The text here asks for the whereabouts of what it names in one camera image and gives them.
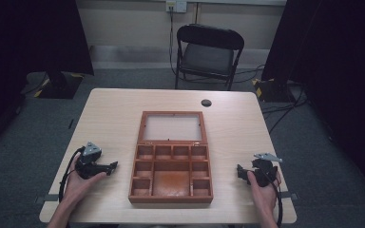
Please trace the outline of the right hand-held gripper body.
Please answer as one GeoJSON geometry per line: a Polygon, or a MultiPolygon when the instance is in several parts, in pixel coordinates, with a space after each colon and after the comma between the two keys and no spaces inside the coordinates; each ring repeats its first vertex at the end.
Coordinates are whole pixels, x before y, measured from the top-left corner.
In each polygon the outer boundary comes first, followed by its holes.
{"type": "Polygon", "coordinates": [[[256,159],[252,161],[253,171],[260,187],[265,187],[276,179],[278,168],[273,162],[282,162],[281,158],[270,153],[255,154],[256,159]]]}

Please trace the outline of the open wooden compartment box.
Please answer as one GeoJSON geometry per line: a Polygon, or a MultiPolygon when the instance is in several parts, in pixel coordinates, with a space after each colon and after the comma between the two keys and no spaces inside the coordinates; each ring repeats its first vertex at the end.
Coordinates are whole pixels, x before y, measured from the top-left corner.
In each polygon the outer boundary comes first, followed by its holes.
{"type": "Polygon", "coordinates": [[[145,111],[133,160],[132,203],[209,203],[213,186],[200,111],[145,111]]]}

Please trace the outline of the black folding chair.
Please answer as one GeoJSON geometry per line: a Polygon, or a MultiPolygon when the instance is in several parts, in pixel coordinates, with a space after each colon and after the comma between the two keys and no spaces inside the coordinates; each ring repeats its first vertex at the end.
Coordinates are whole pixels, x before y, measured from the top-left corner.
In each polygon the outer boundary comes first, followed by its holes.
{"type": "Polygon", "coordinates": [[[175,87],[180,73],[225,81],[230,90],[236,74],[244,39],[232,29],[200,24],[182,26],[177,31],[178,55],[175,87]]]}

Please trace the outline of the grey table foot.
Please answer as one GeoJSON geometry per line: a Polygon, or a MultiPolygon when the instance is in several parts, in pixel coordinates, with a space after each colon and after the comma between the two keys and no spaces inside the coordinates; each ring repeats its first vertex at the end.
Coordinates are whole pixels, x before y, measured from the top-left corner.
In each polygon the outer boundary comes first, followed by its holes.
{"type": "Polygon", "coordinates": [[[44,204],[46,201],[57,201],[59,196],[57,194],[47,194],[44,196],[37,197],[35,203],[44,204]]]}
{"type": "Polygon", "coordinates": [[[291,199],[291,200],[298,200],[299,199],[299,196],[296,192],[292,193],[292,192],[289,192],[289,191],[284,191],[284,192],[280,193],[280,196],[283,199],[291,199]]]}

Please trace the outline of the black stand base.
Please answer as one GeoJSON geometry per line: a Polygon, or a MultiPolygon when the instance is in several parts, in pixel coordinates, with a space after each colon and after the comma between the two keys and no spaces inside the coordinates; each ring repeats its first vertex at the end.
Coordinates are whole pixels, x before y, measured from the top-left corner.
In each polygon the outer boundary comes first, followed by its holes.
{"type": "Polygon", "coordinates": [[[253,80],[257,97],[266,103],[293,103],[295,98],[287,84],[281,84],[274,79],[262,81],[253,80]]]}
{"type": "Polygon", "coordinates": [[[48,71],[48,80],[35,94],[43,99],[72,99],[84,77],[79,74],[48,71]]]}

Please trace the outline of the person's right hand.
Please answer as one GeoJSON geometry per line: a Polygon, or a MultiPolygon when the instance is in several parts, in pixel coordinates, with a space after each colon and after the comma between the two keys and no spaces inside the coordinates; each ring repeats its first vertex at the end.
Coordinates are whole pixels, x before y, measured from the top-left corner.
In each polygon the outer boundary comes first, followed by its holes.
{"type": "Polygon", "coordinates": [[[256,177],[251,171],[247,172],[247,177],[250,181],[253,201],[256,208],[261,214],[272,215],[277,201],[275,187],[278,187],[281,184],[280,173],[277,172],[276,180],[265,187],[260,187],[258,185],[256,177]]]}

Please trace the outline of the person's left hand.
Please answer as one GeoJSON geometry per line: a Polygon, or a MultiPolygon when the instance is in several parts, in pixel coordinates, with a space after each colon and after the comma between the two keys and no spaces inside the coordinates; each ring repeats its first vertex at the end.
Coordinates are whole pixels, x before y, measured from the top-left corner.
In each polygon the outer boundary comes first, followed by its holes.
{"type": "Polygon", "coordinates": [[[71,172],[68,174],[67,185],[61,203],[68,208],[73,208],[81,201],[88,191],[100,180],[106,177],[105,172],[96,174],[87,180],[81,178],[75,170],[75,164],[79,156],[76,156],[70,166],[71,172]]]}

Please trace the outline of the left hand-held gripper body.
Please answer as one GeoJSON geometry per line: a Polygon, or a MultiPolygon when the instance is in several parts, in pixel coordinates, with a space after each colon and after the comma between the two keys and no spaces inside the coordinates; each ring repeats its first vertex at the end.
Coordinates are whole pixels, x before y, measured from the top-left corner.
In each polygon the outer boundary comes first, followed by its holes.
{"type": "Polygon", "coordinates": [[[107,172],[106,165],[96,163],[101,155],[102,149],[93,142],[88,142],[75,164],[78,175],[86,180],[101,172],[107,172]]]}

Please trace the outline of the white wall socket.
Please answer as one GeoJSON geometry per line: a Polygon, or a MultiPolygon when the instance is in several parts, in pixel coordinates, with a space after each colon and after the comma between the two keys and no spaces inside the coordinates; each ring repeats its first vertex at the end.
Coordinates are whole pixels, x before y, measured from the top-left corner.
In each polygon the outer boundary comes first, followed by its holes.
{"type": "Polygon", "coordinates": [[[165,10],[167,12],[186,13],[187,3],[183,0],[166,0],[165,10]]]}

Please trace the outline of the dark curtain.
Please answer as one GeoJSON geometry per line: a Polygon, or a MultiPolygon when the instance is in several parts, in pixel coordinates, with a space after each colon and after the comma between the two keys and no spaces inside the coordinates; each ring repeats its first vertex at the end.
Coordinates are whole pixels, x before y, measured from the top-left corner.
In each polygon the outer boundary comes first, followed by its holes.
{"type": "Polygon", "coordinates": [[[305,84],[365,177],[365,0],[286,0],[261,78],[305,84]]]}
{"type": "Polygon", "coordinates": [[[76,0],[0,0],[0,132],[27,76],[48,71],[93,73],[76,0]]]}

